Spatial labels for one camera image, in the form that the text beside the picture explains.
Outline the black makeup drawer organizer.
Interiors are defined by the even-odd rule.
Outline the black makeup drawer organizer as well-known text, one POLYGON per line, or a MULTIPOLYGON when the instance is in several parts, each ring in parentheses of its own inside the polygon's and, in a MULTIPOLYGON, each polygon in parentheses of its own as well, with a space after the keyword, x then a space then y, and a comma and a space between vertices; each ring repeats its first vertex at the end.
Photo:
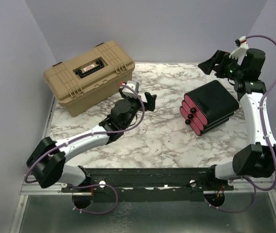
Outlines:
POLYGON ((188 95, 207 117, 208 124, 202 131, 207 131, 229 120, 239 109, 237 100, 217 80, 204 84, 190 92, 188 95))

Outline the pink bottom drawer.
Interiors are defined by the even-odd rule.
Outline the pink bottom drawer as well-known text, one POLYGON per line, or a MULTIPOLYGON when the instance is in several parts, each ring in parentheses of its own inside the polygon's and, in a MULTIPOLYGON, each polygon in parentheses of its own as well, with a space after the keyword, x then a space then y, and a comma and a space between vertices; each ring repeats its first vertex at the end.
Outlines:
POLYGON ((204 125, 202 125, 201 122, 196 119, 192 113, 187 113, 183 107, 180 107, 179 110, 185 119, 185 124, 189 125, 197 135, 201 136, 204 125))

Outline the pink drawer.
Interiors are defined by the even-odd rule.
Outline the pink drawer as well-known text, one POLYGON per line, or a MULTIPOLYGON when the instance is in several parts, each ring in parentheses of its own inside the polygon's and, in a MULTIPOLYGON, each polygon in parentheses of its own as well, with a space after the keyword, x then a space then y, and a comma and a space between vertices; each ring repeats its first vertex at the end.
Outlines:
POLYGON ((191 112, 190 106, 184 100, 182 101, 180 112, 185 118, 186 124, 189 125, 194 131, 202 131, 205 129, 197 114, 191 112))
POLYGON ((192 113, 187 113, 183 107, 180 107, 179 110, 185 119, 185 124, 189 125, 197 135, 201 136, 204 125, 202 125, 201 122, 196 119, 192 113))
POLYGON ((195 109, 195 112, 192 113, 194 117, 198 119, 202 125, 206 126, 208 124, 207 117, 203 114, 198 105, 186 94, 184 95, 184 103, 182 106, 187 113, 191 113, 191 109, 195 109))

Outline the pink top drawer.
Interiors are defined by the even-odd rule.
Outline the pink top drawer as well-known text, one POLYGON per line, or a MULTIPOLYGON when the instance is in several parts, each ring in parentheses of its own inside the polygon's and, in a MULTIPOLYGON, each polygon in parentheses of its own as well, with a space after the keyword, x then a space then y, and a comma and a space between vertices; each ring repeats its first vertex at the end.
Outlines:
POLYGON ((192 113, 194 117, 198 119, 202 125, 206 126, 208 124, 207 117, 203 114, 198 105, 186 94, 184 95, 184 103, 182 106, 187 113, 191 113, 191 109, 195 109, 195 112, 192 113))

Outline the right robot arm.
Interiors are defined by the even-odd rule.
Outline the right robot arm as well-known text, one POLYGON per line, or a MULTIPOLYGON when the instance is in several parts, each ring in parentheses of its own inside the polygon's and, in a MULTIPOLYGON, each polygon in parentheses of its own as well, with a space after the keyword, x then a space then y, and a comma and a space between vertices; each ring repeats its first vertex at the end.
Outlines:
POLYGON ((198 67, 209 75, 234 81, 246 121, 247 145, 236 153, 232 162, 215 165, 214 173, 205 178, 206 186, 216 190, 223 180, 235 177, 269 178, 276 172, 276 140, 267 113, 266 85, 259 80, 265 52, 247 49, 241 64, 230 53, 217 50, 198 67))

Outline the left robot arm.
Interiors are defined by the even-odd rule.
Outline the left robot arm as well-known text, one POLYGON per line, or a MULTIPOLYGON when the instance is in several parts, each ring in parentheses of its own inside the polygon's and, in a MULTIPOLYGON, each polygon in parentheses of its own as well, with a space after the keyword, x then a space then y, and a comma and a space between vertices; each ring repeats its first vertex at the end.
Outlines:
POLYGON ((81 192, 87 190, 89 173, 81 166, 68 166, 67 162, 90 149, 118 140, 125 132, 138 126, 138 123, 132 124, 138 112, 144 114, 155 110, 156 95, 146 92, 145 102, 140 97, 121 96, 110 114, 94 128, 58 141, 43 138, 26 162, 29 170, 25 182, 37 182, 41 188, 60 182, 70 184, 81 192))

